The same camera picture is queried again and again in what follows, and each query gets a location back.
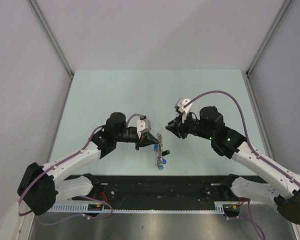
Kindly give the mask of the round metal keyring organiser disc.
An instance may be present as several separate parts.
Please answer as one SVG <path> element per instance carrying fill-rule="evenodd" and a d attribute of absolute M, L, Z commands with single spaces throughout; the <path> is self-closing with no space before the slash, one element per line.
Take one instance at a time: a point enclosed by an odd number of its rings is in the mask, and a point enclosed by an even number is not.
<path fill-rule="evenodd" d="M 167 160 L 165 157 L 170 154 L 169 150 L 164 150 L 163 147 L 163 136 L 161 133 L 157 133 L 158 143 L 154 145 L 153 150 L 156 152 L 155 166 L 158 170 L 163 170 L 165 165 L 167 164 Z"/>

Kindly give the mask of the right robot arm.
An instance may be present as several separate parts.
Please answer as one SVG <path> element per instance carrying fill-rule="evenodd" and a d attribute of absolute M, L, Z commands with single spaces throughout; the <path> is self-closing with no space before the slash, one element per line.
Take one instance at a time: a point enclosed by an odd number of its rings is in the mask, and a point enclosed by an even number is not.
<path fill-rule="evenodd" d="M 227 127 L 216 107 L 202 108 L 198 119 L 181 113 L 165 128 L 180 139 L 194 135 L 209 140 L 219 156 L 247 167 L 265 181 L 253 182 L 230 174 L 220 188 L 225 200 L 252 199 L 275 208 L 286 220 L 300 225 L 300 175 L 263 155 L 247 137 Z"/>

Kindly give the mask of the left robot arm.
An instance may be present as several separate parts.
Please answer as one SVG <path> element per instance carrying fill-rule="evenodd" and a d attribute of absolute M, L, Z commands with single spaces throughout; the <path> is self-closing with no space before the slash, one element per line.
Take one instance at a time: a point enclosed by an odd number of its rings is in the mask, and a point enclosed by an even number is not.
<path fill-rule="evenodd" d="M 128 123 L 123 113 L 114 112 L 104 125 L 92 131 L 87 142 L 78 150 L 43 165 L 36 162 L 30 164 L 17 189 L 18 203 L 25 203 L 30 212 L 40 216 L 55 203 L 74 197 L 97 199 L 101 188 L 92 174 L 87 173 L 74 179 L 68 177 L 114 151 L 117 143 L 133 143 L 136 150 L 159 143 L 150 132 L 151 122 L 146 116 L 140 115 L 136 126 L 129 126 Z"/>

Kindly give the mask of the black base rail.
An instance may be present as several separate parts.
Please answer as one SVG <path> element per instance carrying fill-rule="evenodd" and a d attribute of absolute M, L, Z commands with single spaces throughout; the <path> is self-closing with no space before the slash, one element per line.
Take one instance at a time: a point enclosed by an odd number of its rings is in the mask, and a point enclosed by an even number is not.
<path fill-rule="evenodd" d="M 239 202 L 230 187 L 235 175 L 94 175 L 88 197 L 115 210 L 196 211 L 215 202 Z"/>

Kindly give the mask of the right aluminium frame post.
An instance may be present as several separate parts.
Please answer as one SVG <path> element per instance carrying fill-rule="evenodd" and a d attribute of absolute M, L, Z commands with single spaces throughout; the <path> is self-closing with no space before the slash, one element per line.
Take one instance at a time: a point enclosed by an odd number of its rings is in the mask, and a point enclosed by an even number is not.
<path fill-rule="evenodd" d="M 272 38 L 274 37 L 277 29 L 279 28 L 281 22 L 285 18 L 286 14 L 289 11 L 289 8 L 292 6 L 292 4 L 295 2 L 295 0 L 284 0 L 281 4 L 278 12 L 276 13 L 272 23 L 270 24 L 269 29 L 267 30 L 259 48 L 257 49 L 254 57 L 252 58 L 251 63 L 249 64 L 247 70 L 245 71 L 245 75 L 249 78 L 251 74 L 253 73 L 254 69 L 256 68 L 258 62 L 262 58 L 264 52 L 266 51 L 269 43 L 271 42 Z"/>

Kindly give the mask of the aluminium frame post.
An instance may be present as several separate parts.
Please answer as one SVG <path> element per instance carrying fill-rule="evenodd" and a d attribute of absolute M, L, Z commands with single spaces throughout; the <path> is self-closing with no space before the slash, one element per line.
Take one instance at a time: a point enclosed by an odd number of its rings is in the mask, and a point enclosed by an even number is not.
<path fill-rule="evenodd" d="M 285 18 L 286 14 L 289 11 L 289 8 L 292 6 L 292 4 L 295 2 L 295 0 L 284 0 L 281 4 L 278 12 L 276 13 L 272 23 L 270 24 L 269 29 L 267 30 L 259 48 L 257 49 L 254 57 L 252 58 L 251 63 L 249 64 L 247 70 L 245 71 L 245 75 L 249 78 L 251 74 L 253 73 L 254 69 L 256 68 L 258 62 L 262 58 L 264 52 L 266 51 L 269 43 L 271 42 L 272 38 L 274 37 L 277 29 L 279 28 L 281 22 Z"/>
<path fill-rule="evenodd" d="M 36 0 L 27 0 L 26 2 L 28 3 L 35 18 L 37 19 L 43 33 L 45 34 L 48 42 L 50 43 L 55 55 L 59 59 L 62 67 L 64 68 L 65 72 L 70 77 L 70 79 L 72 80 L 74 77 L 74 71 L 70 67 L 70 64 L 60 46 L 57 38 L 55 37 L 55 34 L 53 33 L 43 11 L 41 10 L 38 2 Z"/>

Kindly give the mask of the left aluminium frame post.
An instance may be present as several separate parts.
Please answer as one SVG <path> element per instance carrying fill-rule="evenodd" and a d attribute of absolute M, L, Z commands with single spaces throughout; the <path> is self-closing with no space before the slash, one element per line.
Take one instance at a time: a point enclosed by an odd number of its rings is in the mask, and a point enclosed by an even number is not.
<path fill-rule="evenodd" d="M 70 64 L 60 46 L 57 38 L 55 37 L 55 34 L 53 33 L 43 11 L 41 10 L 38 2 L 36 0 L 27 0 L 26 2 L 28 3 L 35 18 L 37 19 L 43 33 L 45 34 L 48 42 L 50 43 L 55 55 L 59 59 L 62 67 L 64 68 L 65 72 L 70 77 L 70 79 L 72 80 L 74 77 L 74 71 L 70 67 Z"/>

